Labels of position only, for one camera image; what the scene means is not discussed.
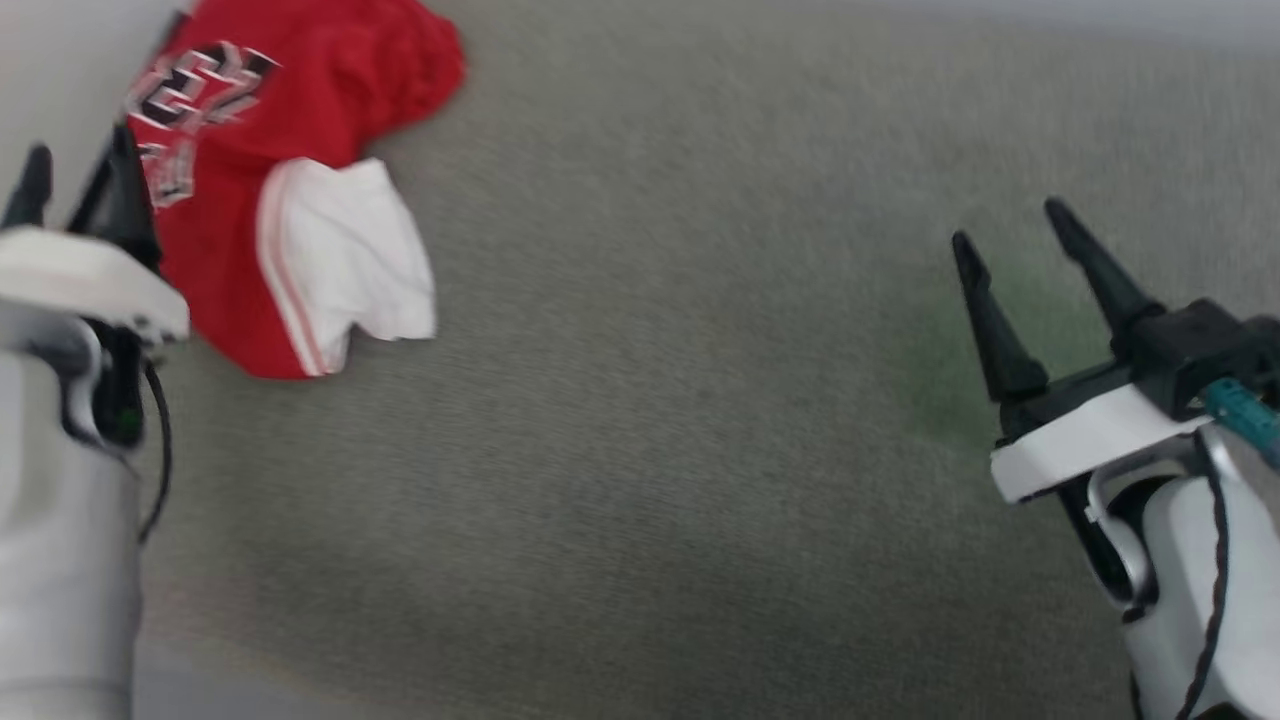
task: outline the red shirt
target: red shirt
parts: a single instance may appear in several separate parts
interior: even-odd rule
[[[251,374],[305,378],[259,266],[276,163],[333,168],[453,94],[453,23],[417,0],[204,0],[129,92],[161,272],[192,324]]]

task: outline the floor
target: floor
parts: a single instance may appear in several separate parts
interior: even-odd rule
[[[1126,717],[1116,616],[1010,509],[947,246],[1055,373],[1039,215],[1280,304],[1280,56],[836,0],[434,0],[471,76],[379,142],[431,342],[164,370],[145,641],[362,717]]]

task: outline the robotic arm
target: robotic arm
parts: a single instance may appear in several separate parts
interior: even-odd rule
[[[141,618],[128,460],[148,355],[188,313],[155,273],[128,131],[96,237],[41,227],[50,164],[31,152],[0,225],[0,719],[124,720]]]
[[[964,233],[956,265],[1004,437],[1007,502],[1057,496],[1116,609],[1140,717],[1280,717],[1280,538],[1224,430],[1280,466],[1280,323],[1149,299],[1059,200],[1046,213],[1111,327],[1110,363],[1050,382]]]

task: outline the black cable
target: black cable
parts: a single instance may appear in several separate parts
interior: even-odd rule
[[[1226,574],[1228,574],[1228,537],[1226,537],[1226,497],[1222,495],[1222,480],[1217,477],[1217,470],[1212,469],[1204,474],[1208,479],[1208,489],[1213,493],[1213,528],[1217,530],[1217,548],[1213,552],[1213,562],[1217,565],[1217,577],[1213,579],[1213,611],[1208,616],[1204,626],[1204,647],[1199,657],[1196,659],[1196,671],[1192,675],[1192,684],[1187,687],[1187,696],[1183,698],[1183,707],[1178,711],[1175,720],[1189,720],[1199,696],[1204,692],[1208,682],[1210,666],[1213,664],[1213,653],[1217,651],[1217,635],[1222,630],[1222,612],[1226,610]]]
[[[151,532],[160,523],[160,515],[164,514],[165,502],[169,500],[169,484],[173,477],[173,425],[169,421],[169,404],[165,402],[164,388],[160,387],[160,375],[156,374],[156,366],[151,360],[142,360],[142,374],[147,378],[151,396],[156,400],[156,413],[160,415],[161,454],[160,488],[156,491],[156,498],[151,503],[151,511],[147,514],[146,521],[142,523],[142,529],[138,530],[138,543],[146,544],[147,538],[151,537]]]

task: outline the clothing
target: clothing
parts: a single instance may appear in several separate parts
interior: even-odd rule
[[[307,375],[342,369],[352,324],[379,340],[435,337],[431,266],[381,160],[282,163],[257,220],[259,268]]]
[[[255,375],[323,374],[297,352],[264,277],[264,183],[298,158],[355,163],[370,140],[439,108],[462,76],[453,24],[417,0],[197,5],[127,102],[161,272],[196,329]]]

